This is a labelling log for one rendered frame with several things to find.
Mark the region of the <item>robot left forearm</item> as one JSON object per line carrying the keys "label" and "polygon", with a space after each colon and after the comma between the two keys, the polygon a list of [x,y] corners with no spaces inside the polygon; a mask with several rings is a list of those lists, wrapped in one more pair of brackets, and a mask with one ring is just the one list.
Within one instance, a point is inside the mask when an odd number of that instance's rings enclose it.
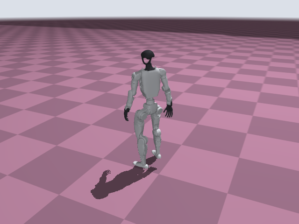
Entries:
{"label": "robot left forearm", "polygon": [[125,110],[127,108],[131,109],[131,106],[132,106],[132,103],[133,103],[133,100],[134,100],[134,97],[132,96],[133,93],[131,90],[128,91],[128,100],[127,100],[127,103],[125,105]]}

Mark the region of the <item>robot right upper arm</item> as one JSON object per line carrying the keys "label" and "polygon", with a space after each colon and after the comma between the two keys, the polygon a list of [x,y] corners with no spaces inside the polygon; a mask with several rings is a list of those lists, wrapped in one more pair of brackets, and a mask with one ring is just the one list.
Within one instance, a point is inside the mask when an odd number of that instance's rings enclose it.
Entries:
{"label": "robot right upper arm", "polygon": [[160,70],[160,78],[163,83],[162,90],[167,91],[169,90],[168,79],[166,76],[166,70],[162,68],[158,68]]}

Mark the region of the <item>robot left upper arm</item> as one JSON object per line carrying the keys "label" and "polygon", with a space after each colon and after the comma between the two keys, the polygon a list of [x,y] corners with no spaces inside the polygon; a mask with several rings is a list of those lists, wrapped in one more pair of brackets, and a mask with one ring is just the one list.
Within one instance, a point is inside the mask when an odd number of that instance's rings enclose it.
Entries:
{"label": "robot left upper arm", "polygon": [[137,86],[138,86],[138,80],[140,80],[141,74],[142,73],[140,71],[134,72],[132,74],[132,81],[131,81],[131,91],[133,93],[132,96],[136,95],[136,90],[137,90]]}

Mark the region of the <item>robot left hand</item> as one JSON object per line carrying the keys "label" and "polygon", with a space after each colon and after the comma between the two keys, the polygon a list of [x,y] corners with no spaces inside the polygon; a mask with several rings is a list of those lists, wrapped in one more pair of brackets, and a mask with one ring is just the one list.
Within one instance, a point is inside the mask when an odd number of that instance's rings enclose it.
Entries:
{"label": "robot left hand", "polygon": [[130,110],[129,108],[127,108],[126,110],[124,109],[124,117],[125,117],[126,121],[129,121],[128,118],[127,118],[128,117],[127,114],[129,112],[129,110]]}

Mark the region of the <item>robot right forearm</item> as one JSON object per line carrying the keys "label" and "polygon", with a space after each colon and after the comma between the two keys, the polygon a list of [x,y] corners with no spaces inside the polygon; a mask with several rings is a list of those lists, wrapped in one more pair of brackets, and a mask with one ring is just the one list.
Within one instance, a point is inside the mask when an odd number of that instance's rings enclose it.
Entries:
{"label": "robot right forearm", "polygon": [[172,102],[171,90],[169,89],[169,90],[165,91],[164,93],[166,95],[167,104],[171,105],[171,102]]}

